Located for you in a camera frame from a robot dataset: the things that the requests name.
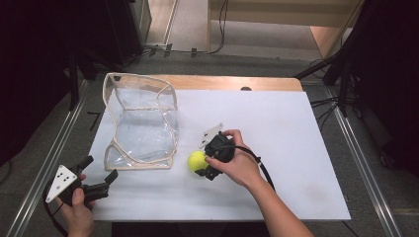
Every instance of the white tabletop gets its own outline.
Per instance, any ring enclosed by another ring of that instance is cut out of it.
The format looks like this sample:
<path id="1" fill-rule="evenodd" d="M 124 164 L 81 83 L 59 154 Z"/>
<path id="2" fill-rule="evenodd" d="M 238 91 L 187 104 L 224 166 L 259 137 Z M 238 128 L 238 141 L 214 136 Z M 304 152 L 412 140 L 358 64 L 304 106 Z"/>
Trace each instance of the white tabletop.
<path id="1" fill-rule="evenodd" d="M 262 220 L 250 194 L 225 174 L 213 181 L 189 171 L 203 131 L 239 128 L 268 169 L 277 194 L 304 220 L 350 219 L 330 158 L 304 92 L 177 90 L 179 142 L 170 170 L 119 171 L 109 197 L 96 201 L 96 220 Z M 104 152 L 113 123 L 104 113 L 84 170 L 84 184 L 104 182 Z"/>

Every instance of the clear plastic bag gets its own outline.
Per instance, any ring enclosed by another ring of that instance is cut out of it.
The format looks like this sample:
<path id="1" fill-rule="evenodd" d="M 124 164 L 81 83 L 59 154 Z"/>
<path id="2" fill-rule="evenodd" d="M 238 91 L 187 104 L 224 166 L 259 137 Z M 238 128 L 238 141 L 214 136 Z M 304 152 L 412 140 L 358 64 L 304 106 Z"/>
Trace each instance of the clear plastic bag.
<path id="1" fill-rule="evenodd" d="M 114 122 L 106 170 L 169 169 L 178 141 L 176 93 L 169 82 L 108 73 L 103 99 Z"/>

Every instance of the gray floor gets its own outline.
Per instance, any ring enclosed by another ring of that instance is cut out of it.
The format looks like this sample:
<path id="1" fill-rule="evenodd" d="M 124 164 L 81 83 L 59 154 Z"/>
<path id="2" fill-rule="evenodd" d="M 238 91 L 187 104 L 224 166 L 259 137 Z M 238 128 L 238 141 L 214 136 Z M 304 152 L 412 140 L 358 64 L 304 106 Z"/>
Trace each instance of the gray floor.
<path id="1" fill-rule="evenodd" d="M 227 55 L 201 55 L 191 58 L 189 54 L 172 53 L 169 57 L 164 57 L 162 53 L 158 52 L 151 57 L 142 57 L 126 70 L 138 74 L 291 77 L 308 65 L 309 61 Z M 86 129 L 90 128 L 94 119 L 87 115 L 87 112 L 101 112 L 104 109 L 101 98 L 103 78 L 104 74 L 101 74 L 97 81 L 89 82 L 88 100 L 61 152 L 60 162 L 71 164 L 79 159 L 78 157 L 83 157 L 88 153 L 95 136 L 95 129 L 86 136 Z M 302 81 L 303 90 L 307 92 L 310 100 L 321 100 L 327 96 L 324 86 L 318 82 L 319 80 L 314 78 L 307 78 Z M 31 187 L 43 159 L 47 156 L 49 147 L 58 134 L 60 125 L 67 116 L 68 99 L 68 97 L 65 98 L 56 106 L 37 130 L 27 147 L 12 160 L 11 174 L 0 186 L 0 206 L 2 210 L 0 236 L 7 233 L 23 197 Z M 319 115 L 327 109 L 328 106 L 325 106 L 316 109 L 314 112 Z M 397 211 L 394 217 L 399 228 L 404 236 L 415 236 L 419 231 L 417 211 L 419 179 L 403 170 L 394 171 L 383 168 L 379 162 L 377 148 L 371 141 L 364 124 L 355 118 L 352 113 L 349 113 L 349 115 L 354 125 L 354 131 L 358 134 L 389 206 Z M 355 236 L 345 224 L 349 225 L 359 236 L 385 236 L 348 144 L 334 116 L 326 122 L 322 134 L 342 192 L 348 198 L 347 204 L 353 219 L 345 223 L 340 221 L 307 222 L 307 226 L 316 236 Z M 8 165 L 1 167 L 0 177 L 5 175 L 7 169 Z M 190 236 L 210 236 L 203 232 L 199 235 L 193 235 L 194 228 L 184 230 L 184 232 L 191 233 Z M 42 207 L 38 205 L 24 236 L 57 235 Z M 97 222 L 95 236 L 110 235 L 111 224 Z"/>

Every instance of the metal rail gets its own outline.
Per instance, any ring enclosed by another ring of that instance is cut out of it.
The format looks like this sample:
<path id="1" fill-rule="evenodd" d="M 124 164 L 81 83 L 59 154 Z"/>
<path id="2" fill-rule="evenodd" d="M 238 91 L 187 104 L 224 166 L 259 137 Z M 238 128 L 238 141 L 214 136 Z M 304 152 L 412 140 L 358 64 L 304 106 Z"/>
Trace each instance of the metal rail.
<path id="1" fill-rule="evenodd" d="M 80 114 L 81 108 L 83 107 L 84 100 L 86 98 L 86 91 L 88 88 L 88 82 L 84 80 L 80 85 L 80 100 L 77 103 L 73 111 L 69 112 L 57 137 L 55 138 L 46 158 L 38 172 L 37 177 L 34 180 L 31 188 L 25 196 L 21 207 L 19 208 L 18 214 L 13 221 L 7 236 L 22 236 L 31 219 L 32 214 L 37 207 L 37 204 L 42 195 L 43 187 L 46 185 L 48 179 L 51 177 L 53 167 L 55 167 L 59 155 L 61 154 L 62 148 L 68 138 L 69 133 L 77 118 Z"/>
<path id="2" fill-rule="evenodd" d="M 326 87 L 326 90 L 330 97 L 336 97 L 335 92 L 330 89 L 330 87 Z M 364 156 L 360 143 L 358 142 L 357 137 L 351 128 L 349 120 L 344 118 L 339 109 L 335 109 L 335 116 L 342 128 L 342 132 L 346 138 L 346 141 L 348 142 L 355 163 L 357 164 L 358 170 L 360 171 L 361 178 L 364 181 L 386 236 L 402 236 L 392 215 L 392 212 L 387 204 L 387 201 L 385 200 L 385 197 L 378 186 L 376 178 L 373 175 L 370 165 Z"/>

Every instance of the yellow ball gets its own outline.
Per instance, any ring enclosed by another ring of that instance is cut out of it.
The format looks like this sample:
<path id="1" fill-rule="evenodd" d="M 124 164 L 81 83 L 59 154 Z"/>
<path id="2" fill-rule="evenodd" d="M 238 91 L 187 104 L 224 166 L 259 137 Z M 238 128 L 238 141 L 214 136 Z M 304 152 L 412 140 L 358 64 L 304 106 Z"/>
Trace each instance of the yellow ball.
<path id="1" fill-rule="evenodd" d="M 205 169 L 208 165 L 204 151 L 194 151 L 188 158 L 188 167 L 192 172 Z"/>

